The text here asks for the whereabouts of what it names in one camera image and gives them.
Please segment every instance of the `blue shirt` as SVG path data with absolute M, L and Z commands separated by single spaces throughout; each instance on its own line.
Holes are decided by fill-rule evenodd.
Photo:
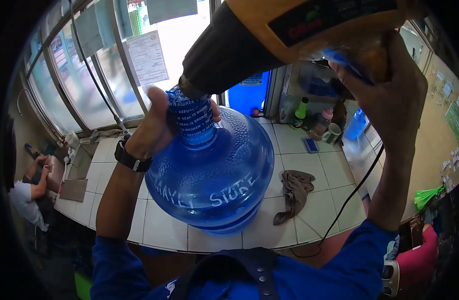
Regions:
M 396 235 L 365 220 L 321 269 L 279 256 L 273 279 L 281 300 L 376 299 L 382 289 L 383 256 Z M 167 300 L 177 281 L 151 288 L 141 261 L 123 241 L 96 237 L 93 260 L 91 299 Z M 216 300 L 226 292 L 228 299 L 259 299 L 256 284 L 238 280 L 194 286 L 188 299 Z

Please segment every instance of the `heat gun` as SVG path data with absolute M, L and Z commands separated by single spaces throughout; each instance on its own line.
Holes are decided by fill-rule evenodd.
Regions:
M 192 99 L 220 94 L 255 73 L 328 51 L 382 82 L 382 33 L 422 11 L 418 0 L 226 0 L 186 54 L 178 84 Z

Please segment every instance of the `jug neck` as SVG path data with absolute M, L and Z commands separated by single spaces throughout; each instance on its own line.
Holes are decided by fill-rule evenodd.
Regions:
M 183 143 L 189 148 L 201 148 L 212 143 L 216 136 L 216 128 L 208 96 L 189 99 L 178 86 L 166 93 L 169 109 L 176 114 L 179 136 Z

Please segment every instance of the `blue water jug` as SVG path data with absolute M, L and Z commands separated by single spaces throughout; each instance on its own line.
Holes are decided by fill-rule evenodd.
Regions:
M 220 106 L 213 122 L 208 97 L 166 92 L 180 132 L 144 178 L 154 201 L 171 216 L 213 235 L 242 231 L 254 219 L 273 175 L 274 151 L 253 118 Z
M 347 138 L 351 140 L 356 139 L 363 132 L 365 125 L 365 114 L 361 109 L 358 109 L 355 112 L 353 119 L 349 122 L 348 129 L 346 129 Z

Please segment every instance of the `green plastic bag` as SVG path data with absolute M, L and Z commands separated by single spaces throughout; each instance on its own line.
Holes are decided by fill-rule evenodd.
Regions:
M 444 186 L 440 186 L 439 188 L 436 188 L 436 189 L 427 189 L 427 190 L 418 190 L 416 191 L 416 194 L 414 195 L 414 204 L 416 205 L 416 209 L 418 210 L 418 212 L 421 211 L 421 209 L 423 209 L 423 207 L 426 205 L 426 203 L 428 201 L 430 201 L 430 199 L 436 195 L 437 193 L 441 192 L 442 190 L 444 189 Z

